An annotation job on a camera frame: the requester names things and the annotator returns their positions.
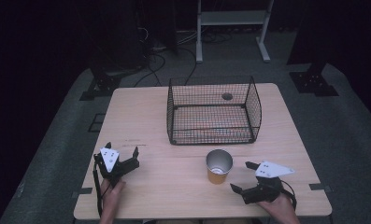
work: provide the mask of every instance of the wooden table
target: wooden table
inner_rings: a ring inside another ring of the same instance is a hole
[[[121,153],[121,161],[139,148],[140,167],[123,177],[120,212],[123,219],[178,219],[220,217],[266,217],[256,204],[244,204],[229,183],[243,189],[257,185],[254,171],[245,162],[272,161],[295,170],[281,179],[294,189],[302,217],[328,216],[332,212],[291,115],[275,84],[256,85],[262,104],[262,125],[253,144],[219,146],[173,146],[166,132],[167,87],[117,89],[112,95],[94,153],[107,142]],[[220,185],[207,179],[206,154],[223,148],[234,157],[234,167]],[[75,207],[77,219],[98,219],[93,183],[93,158]]]

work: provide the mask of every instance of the wire basket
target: wire basket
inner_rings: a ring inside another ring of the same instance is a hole
[[[166,124],[172,145],[253,143],[261,119],[252,77],[170,79]]]

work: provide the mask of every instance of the yellow cup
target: yellow cup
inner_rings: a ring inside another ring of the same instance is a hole
[[[223,149],[208,152],[206,157],[208,180],[213,184],[223,183],[233,164],[231,154]]]

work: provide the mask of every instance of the human hand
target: human hand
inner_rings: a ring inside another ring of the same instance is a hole
[[[109,183],[109,180],[104,179],[101,183],[101,195],[103,196],[103,213],[101,214],[100,224],[112,224],[118,211],[119,198],[121,190],[126,185],[126,182],[121,179],[115,185],[115,188]]]
[[[270,216],[281,224],[300,224],[298,217],[293,210],[293,205],[288,196],[280,193],[273,202],[258,202]]]

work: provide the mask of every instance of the white metal stand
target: white metal stand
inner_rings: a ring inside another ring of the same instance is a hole
[[[203,62],[202,51],[202,26],[203,25],[244,25],[261,24],[263,26],[261,36],[256,41],[264,62],[270,62],[269,54],[264,46],[264,38],[269,24],[270,14],[274,0],[270,0],[267,10],[253,11],[205,11],[202,12],[202,0],[198,0],[197,7],[197,40],[196,40],[196,61]]]

